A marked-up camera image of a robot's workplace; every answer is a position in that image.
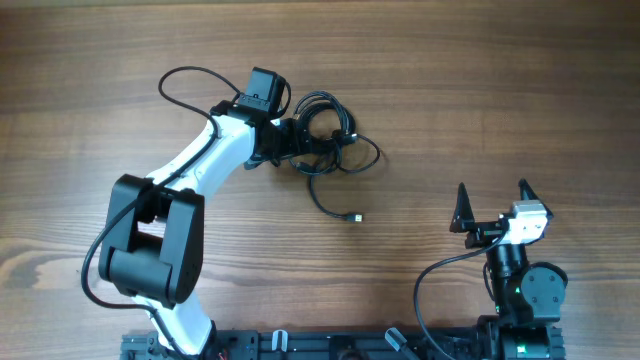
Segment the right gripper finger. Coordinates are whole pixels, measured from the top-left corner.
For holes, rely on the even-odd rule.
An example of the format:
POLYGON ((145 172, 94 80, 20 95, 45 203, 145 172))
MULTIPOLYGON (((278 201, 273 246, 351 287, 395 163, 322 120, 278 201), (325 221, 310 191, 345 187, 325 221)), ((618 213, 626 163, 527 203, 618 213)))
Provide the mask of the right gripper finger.
POLYGON ((524 178, 520 179, 519 182, 518 182, 518 186, 519 186, 519 190, 520 190, 520 197, 521 197, 522 200, 533 200, 533 201, 540 202, 542 204, 542 206, 544 207, 545 211, 546 211, 546 217, 548 219, 553 219, 554 218, 553 212, 537 196, 537 194, 534 192, 533 188, 530 186, 530 184, 527 182, 526 179, 524 179, 524 178))
POLYGON ((463 233, 473 231, 475 228, 475 217, 468 192, 465 184, 461 182, 458 186, 456 206, 452 215, 449 231, 452 233, 463 233))

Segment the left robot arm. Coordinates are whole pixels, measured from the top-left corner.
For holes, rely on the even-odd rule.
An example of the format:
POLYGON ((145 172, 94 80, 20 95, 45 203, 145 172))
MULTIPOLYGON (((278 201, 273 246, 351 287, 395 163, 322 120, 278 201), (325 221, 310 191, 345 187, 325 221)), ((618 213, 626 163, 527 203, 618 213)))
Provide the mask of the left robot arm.
POLYGON ((295 131, 282 118, 290 99, 282 76, 255 67, 246 90, 206 112, 203 131, 171 162, 145 177, 125 174, 113 186, 105 227, 82 266, 82 289, 95 304, 109 305, 89 286, 97 257, 99 276, 131 298, 129 308, 149 315, 171 359, 226 356, 194 291, 205 205, 236 168, 277 165, 295 154, 295 131))

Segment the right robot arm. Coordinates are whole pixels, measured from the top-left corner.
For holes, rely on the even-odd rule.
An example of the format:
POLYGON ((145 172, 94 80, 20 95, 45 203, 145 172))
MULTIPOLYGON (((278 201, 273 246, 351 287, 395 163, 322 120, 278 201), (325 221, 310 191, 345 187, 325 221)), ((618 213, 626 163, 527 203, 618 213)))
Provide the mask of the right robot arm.
POLYGON ((465 247, 486 255, 484 277, 496 306, 478 319, 482 359, 559 360, 566 357, 556 326, 566 298, 568 276, 549 262, 532 263, 527 247, 542 240, 553 213, 524 179, 520 199, 495 221, 475 219, 464 184, 458 186, 450 231, 465 233, 465 247))

